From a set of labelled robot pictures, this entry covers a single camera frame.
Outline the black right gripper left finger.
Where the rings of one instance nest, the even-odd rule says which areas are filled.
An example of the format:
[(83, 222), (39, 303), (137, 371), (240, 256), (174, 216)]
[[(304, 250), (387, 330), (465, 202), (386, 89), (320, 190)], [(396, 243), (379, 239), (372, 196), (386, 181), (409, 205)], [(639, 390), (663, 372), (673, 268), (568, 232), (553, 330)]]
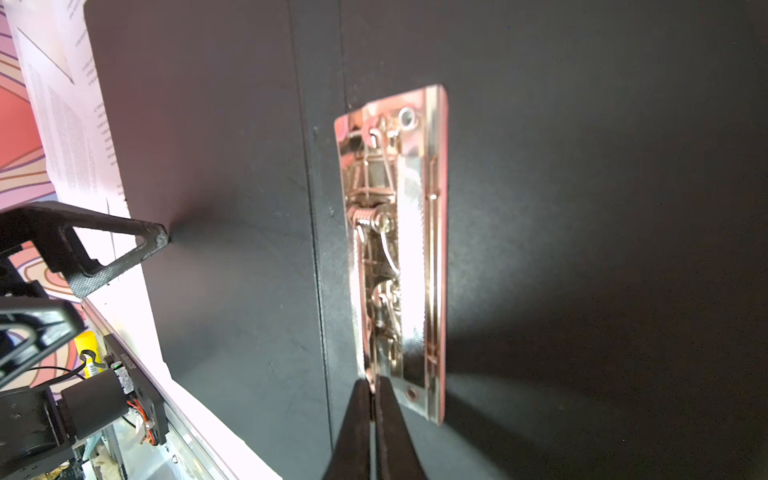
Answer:
[(371, 474), (371, 390), (367, 380), (353, 385), (324, 480), (368, 480)]

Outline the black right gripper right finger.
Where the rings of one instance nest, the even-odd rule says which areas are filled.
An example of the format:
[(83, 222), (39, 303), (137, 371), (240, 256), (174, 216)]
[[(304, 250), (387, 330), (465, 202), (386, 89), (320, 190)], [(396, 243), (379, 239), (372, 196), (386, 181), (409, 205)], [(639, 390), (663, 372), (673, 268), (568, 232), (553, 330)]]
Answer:
[(426, 473), (389, 378), (379, 376), (373, 394), (376, 477), (385, 480), (426, 480)]

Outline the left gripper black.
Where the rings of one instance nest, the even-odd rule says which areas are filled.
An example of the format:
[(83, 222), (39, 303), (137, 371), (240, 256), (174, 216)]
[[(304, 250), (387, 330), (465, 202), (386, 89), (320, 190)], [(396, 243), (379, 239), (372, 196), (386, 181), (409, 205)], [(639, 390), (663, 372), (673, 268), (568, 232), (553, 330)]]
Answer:
[[(30, 242), (72, 294), (83, 299), (169, 244), (159, 223), (123, 218), (57, 201), (1, 212), (1, 254)], [(1, 261), (1, 385), (15, 381), (85, 331), (74, 304), (27, 281)]]

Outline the red folder black inside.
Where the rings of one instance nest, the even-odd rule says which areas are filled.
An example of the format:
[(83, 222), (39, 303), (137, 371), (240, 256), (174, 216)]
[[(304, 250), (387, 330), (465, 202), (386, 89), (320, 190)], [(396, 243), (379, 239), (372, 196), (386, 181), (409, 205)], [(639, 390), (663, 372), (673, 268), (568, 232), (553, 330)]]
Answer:
[(175, 382), (318, 479), (357, 376), (334, 121), (448, 94), (432, 479), (767, 475), (763, 1), (90, 1)]

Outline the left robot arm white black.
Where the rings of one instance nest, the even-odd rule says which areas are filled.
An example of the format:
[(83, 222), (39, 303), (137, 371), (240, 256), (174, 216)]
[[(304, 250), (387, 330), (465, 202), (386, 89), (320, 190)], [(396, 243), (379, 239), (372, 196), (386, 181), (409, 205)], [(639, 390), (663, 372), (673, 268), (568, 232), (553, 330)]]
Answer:
[[(138, 246), (103, 265), (79, 239), (80, 229), (140, 238)], [(104, 360), (95, 376), (82, 367), (33, 387), (6, 386), (86, 330), (74, 304), (47, 295), (27, 281), (11, 261), (30, 242), (47, 267), (61, 274), (83, 299), (147, 260), (169, 242), (158, 224), (66, 205), (40, 202), (1, 213), (1, 476), (33, 479), (67, 462), (77, 463), (79, 443), (126, 414), (139, 416), (139, 438), (152, 447), (169, 432), (164, 399), (148, 375), (106, 335)]]

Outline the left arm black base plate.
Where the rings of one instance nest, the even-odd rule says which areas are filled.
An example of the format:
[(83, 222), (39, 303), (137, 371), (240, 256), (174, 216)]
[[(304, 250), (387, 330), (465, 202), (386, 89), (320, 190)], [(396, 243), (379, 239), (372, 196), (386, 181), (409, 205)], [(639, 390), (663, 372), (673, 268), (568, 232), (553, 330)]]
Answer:
[(121, 384), (127, 391), (130, 407), (134, 406), (144, 425), (149, 426), (145, 439), (153, 446), (164, 445), (169, 428), (165, 401), (161, 393), (115, 334), (107, 334), (103, 341), (107, 363), (117, 371)]

